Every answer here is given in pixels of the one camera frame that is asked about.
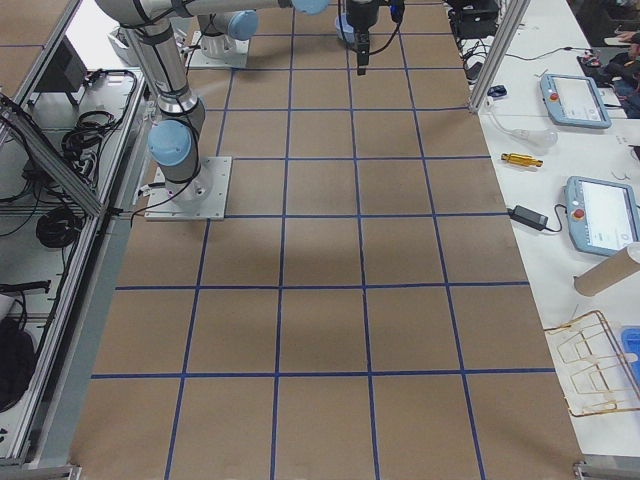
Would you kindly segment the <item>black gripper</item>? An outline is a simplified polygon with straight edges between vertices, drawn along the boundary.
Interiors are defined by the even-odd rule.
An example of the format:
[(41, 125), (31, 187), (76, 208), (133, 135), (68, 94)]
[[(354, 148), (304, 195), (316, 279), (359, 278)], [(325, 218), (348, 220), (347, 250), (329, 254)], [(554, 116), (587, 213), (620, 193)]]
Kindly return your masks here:
[(346, 1), (347, 23), (353, 30), (353, 42), (356, 46), (357, 75), (364, 76), (369, 65), (369, 31), (377, 23), (379, 15), (379, 2)]

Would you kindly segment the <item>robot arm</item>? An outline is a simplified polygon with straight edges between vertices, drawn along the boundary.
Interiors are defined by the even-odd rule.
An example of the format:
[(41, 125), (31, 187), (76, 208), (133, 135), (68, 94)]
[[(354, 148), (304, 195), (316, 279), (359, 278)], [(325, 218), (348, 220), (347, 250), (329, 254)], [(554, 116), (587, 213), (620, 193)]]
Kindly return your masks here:
[(201, 51), (214, 59), (236, 54), (238, 45), (249, 41), (259, 25), (254, 10), (199, 15), (197, 20)]
[(210, 190), (202, 172), (199, 136), (206, 117), (203, 102), (190, 87), (170, 20), (198, 18), (201, 33), (234, 35), (240, 14), (254, 18), (260, 9), (292, 8), (306, 15), (327, 9), (327, 1), (100, 1), (99, 8), (133, 37), (134, 53), (146, 79), (156, 87), (162, 120), (147, 145), (164, 175), (170, 201), (200, 200)]

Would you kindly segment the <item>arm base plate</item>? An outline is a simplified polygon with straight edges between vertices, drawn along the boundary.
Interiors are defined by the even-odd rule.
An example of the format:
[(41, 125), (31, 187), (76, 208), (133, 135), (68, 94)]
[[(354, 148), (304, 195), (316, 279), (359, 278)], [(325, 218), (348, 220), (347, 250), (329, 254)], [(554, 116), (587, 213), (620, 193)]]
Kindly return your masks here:
[(228, 35), (206, 36), (193, 34), (187, 65), (191, 69), (243, 69), (249, 53), (249, 40), (236, 40)]
[(199, 175), (172, 200), (170, 197), (180, 190), (177, 184), (151, 190), (145, 218), (150, 221), (223, 220), (231, 169), (230, 156), (201, 158)]

